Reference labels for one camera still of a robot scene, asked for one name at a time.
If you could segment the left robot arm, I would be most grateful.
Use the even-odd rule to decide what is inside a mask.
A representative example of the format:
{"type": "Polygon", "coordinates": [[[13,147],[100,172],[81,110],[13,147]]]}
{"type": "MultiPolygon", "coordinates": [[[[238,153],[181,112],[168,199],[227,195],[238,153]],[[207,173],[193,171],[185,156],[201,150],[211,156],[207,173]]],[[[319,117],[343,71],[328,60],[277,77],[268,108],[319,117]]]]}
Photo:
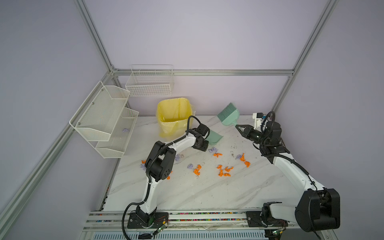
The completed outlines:
{"type": "Polygon", "coordinates": [[[188,148],[206,152],[209,146],[210,133],[209,127],[201,123],[197,117],[189,116],[186,131],[181,137],[167,143],[157,141],[154,144],[145,163],[147,188],[141,202],[130,203],[124,210],[122,216],[123,232],[128,226],[126,216],[132,206],[136,207],[134,214],[143,227],[148,228],[155,222],[158,206],[156,190],[158,185],[171,174],[177,154],[188,148]]]}

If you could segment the green hand brush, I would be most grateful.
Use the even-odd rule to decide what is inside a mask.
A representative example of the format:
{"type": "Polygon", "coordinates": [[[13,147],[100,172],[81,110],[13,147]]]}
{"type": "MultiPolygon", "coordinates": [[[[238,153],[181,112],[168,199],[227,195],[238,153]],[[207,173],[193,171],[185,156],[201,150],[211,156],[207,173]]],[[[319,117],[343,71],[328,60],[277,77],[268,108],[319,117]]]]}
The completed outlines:
{"type": "Polygon", "coordinates": [[[229,103],[217,117],[224,126],[236,126],[240,112],[233,103],[229,103]]]}

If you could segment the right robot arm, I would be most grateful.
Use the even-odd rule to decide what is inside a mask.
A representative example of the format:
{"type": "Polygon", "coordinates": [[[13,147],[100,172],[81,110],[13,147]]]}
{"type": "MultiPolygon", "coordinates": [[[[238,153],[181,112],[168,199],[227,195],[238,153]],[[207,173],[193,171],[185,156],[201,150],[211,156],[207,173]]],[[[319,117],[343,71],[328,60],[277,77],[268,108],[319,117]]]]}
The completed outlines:
{"type": "Polygon", "coordinates": [[[301,166],[281,138],[280,124],[267,122],[259,131],[250,125],[236,125],[242,137],[250,140],[261,155],[275,165],[300,195],[295,205],[283,202],[264,203],[261,222],[265,226],[277,221],[296,223],[305,232],[333,230],[341,224],[341,198],[335,189],[326,188],[301,166]]]}

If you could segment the green dustpan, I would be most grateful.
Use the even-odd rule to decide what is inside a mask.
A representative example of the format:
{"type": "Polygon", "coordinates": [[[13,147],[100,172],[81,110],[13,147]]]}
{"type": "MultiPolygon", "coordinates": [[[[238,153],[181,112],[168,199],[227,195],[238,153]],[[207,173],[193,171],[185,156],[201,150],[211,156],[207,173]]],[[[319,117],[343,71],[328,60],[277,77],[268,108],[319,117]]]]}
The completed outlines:
{"type": "Polygon", "coordinates": [[[210,133],[208,135],[208,137],[206,138],[206,140],[209,142],[209,145],[211,146],[215,146],[216,144],[219,143],[219,141],[223,138],[222,135],[216,133],[215,131],[213,130],[210,130],[210,133]]]}

